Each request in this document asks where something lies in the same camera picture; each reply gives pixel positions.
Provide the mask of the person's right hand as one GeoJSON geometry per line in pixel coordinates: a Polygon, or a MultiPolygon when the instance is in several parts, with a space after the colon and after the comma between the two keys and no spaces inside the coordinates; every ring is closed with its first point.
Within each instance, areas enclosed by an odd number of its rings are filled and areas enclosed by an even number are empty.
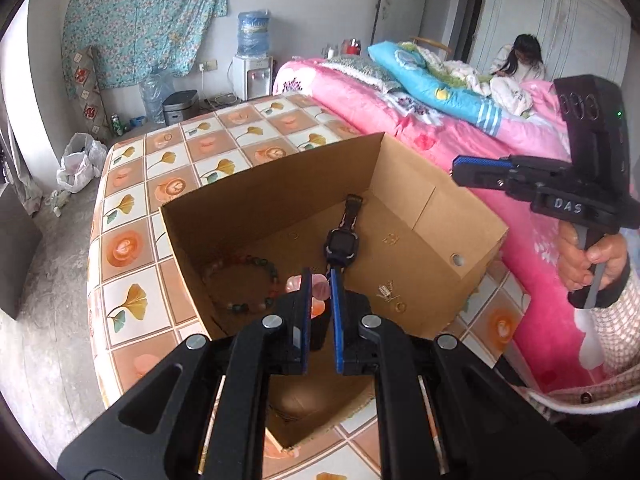
{"type": "Polygon", "coordinates": [[[577,231],[565,221],[559,222],[556,248],[559,252],[558,274],[569,292],[590,285],[594,277],[591,268],[599,263],[605,264],[600,289],[607,288],[623,274],[628,260],[627,242],[622,234],[608,235],[582,250],[578,247],[577,231]]]}

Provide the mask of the knitted sleeve forearm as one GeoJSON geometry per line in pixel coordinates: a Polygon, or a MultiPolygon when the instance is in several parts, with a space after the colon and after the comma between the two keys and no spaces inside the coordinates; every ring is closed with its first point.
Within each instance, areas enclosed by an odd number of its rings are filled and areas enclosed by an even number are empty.
{"type": "Polygon", "coordinates": [[[604,415],[639,406],[639,274],[628,255],[623,274],[600,293],[603,308],[577,311],[587,336],[587,362],[601,364],[604,379],[592,386],[518,393],[544,418],[556,414],[604,415]]]}

